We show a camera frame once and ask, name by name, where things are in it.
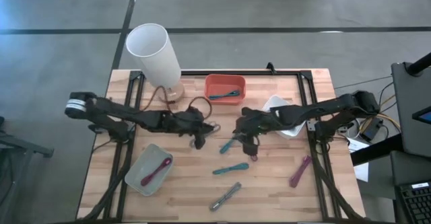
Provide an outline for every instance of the wooden tabletop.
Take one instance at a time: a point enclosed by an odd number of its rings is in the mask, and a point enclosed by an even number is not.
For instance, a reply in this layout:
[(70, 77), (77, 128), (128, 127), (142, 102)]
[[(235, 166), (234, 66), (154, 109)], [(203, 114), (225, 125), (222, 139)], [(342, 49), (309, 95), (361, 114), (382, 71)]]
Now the wooden tabletop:
[[(335, 97), (328, 69), (310, 69), (318, 101)], [(129, 70), (114, 70), (110, 78), (107, 98), (123, 104), (129, 79)], [(298, 169), (302, 158), (310, 150), (306, 129), (293, 139), (285, 139), (276, 133), (260, 136), (259, 160), (252, 162), (242, 152), (240, 143), (235, 143), (225, 154), (219, 149), (232, 136), (235, 120), (244, 106), (261, 109), (274, 94), (301, 105), (297, 78), (293, 76), (245, 76), (246, 98), (239, 106), (213, 105), (213, 114), (207, 121), (215, 121), (221, 130), (209, 138), (201, 150), (189, 147), (192, 137), (174, 134), (149, 133), (138, 128), (132, 164), (150, 143), (157, 144), (174, 156), (174, 165), (162, 187), (152, 196), (143, 196), (127, 188), (123, 221), (320, 221), (322, 219), (317, 198), (317, 189), (312, 166), (305, 170), (299, 185), (289, 187), (289, 177)], [(171, 106), (172, 111), (185, 110), (196, 96), (202, 96), (204, 76), (182, 77), (185, 97)], [(154, 88), (145, 82), (141, 108), (147, 105)], [(194, 107), (204, 115), (209, 110), (203, 100)], [(151, 110), (164, 110), (165, 105), (155, 99)], [(108, 140), (108, 135), (99, 135), (95, 146)], [(114, 143), (98, 149), (90, 160), (78, 217), (91, 211), (105, 192), (112, 167)], [(335, 184), (356, 212), (364, 216), (364, 207), (358, 190), (354, 168), (345, 141), (331, 143), (329, 152)], [(212, 171), (242, 162), (248, 162), (248, 170), (213, 175)], [(216, 212), (209, 205), (223, 195), (235, 182), (242, 184), (239, 190)], [(328, 191), (325, 191), (328, 207), (331, 207)], [(118, 193), (114, 196), (113, 212), (117, 209)]]

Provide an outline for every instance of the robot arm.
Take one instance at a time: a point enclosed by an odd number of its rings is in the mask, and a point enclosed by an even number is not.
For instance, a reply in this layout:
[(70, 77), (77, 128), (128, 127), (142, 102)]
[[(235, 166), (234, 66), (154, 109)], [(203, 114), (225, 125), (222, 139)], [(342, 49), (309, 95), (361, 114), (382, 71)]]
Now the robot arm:
[(72, 92), (65, 113), (70, 118), (93, 122), (95, 125), (89, 126), (90, 129), (106, 129), (112, 139), (122, 142), (129, 139), (129, 125), (109, 116), (134, 122), (152, 133), (175, 133), (180, 137), (184, 134), (194, 135), (196, 149), (202, 148), (205, 144), (204, 135), (214, 129), (214, 126), (203, 122), (202, 113), (192, 106), (176, 113), (169, 110), (142, 111), (114, 103), (91, 92)]
[(269, 112), (245, 107), (242, 109), (242, 116), (236, 120), (234, 138), (242, 143), (244, 153), (256, 156), (260, 144), (258, 135), (273, 130), (288, 130), (302, 124), (305, 120), (338, 113), (330, 120), (319, 121), (314, 125), (317, 140), (328, 141), (337, 129), (346, 126), (355, 118), (368, 118), (376, 116), (379, 112), (380, 107), (374, 95), (367, 91), (344, 94), (338, 98), (308, 106), (273, 107)]

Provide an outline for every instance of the gray tray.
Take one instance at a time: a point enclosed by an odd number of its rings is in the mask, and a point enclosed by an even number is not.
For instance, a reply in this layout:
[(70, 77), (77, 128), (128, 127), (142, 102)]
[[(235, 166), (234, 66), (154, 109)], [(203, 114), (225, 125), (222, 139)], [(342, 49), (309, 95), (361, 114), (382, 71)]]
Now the gray tray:
[[(141, 186), (141, 180), (154, 172), (154, 170), (156, 170), (167, 157), (172, 159), (170, 165), (160, 170), (160, 172), (158, 172), (153, 177), (149, 184), (146, 186)], [(130, 185), (130, 187), (136, 189), (144, 196), (150, 196), (160, 188), (164, 178), (168, 175), (168, 172), (172, 168), (173, 164), (174, 158), (172, 154), (168, 153), (155, 144), (150, 144), (145, 148), (141, 156), (139, 156), (139, 158), (130, 168), (129, 172), (127, 172), (125, 181), (128, 185)]]

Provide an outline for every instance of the concrete floor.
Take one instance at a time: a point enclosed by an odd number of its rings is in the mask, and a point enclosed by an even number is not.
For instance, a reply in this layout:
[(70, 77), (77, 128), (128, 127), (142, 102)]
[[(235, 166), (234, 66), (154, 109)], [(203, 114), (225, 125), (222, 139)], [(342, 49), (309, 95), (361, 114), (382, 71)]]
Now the concrete floor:
[[(7, 120), (5, 130), (55, 148), (52, 159), (33, 159), (14, 223), (75, 218), (94, 135), (88, 122), (64, 115), (65, 102), (71, 91), (104, 95), (120, 35), (65, 30), (121, 29), (128, 3), (0, 0), (0, 115)], [(391, 63), (415, 61), (430, 52), (431, 44), (429, 28), (408, 32), (431, 26), (431, 0), (136, 0), (130, 28), (147, 22), (167, 28), (387, 28), (388, 32), (170, 36), (183, 69), (262, 68), (269, 61), (277, 68), (329, 68), (337, 95), (357, 89), (377, 94), (390, 79), (343, 86), (390, 75)], [(11, 34), (10, 29), (60, 31)], [(119, 68), (136, 68), (126, 50)], [(387, 113), (397, 118), (396, 108)], [(393, 220), (391, 201), (371, 197), (371, 183), (360, 186), (367, 216)]]

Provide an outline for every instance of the white lamp shade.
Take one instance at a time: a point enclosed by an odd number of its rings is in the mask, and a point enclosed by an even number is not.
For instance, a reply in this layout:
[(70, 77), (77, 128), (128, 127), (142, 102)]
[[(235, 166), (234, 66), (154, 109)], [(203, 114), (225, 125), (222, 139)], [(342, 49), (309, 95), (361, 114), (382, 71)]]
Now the white lamp shade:
[(163, 26), (144, 24), (136, 27), (127, 36), (126, 47), (154, 87), (170, 88), (178, 84), (181, 68)]

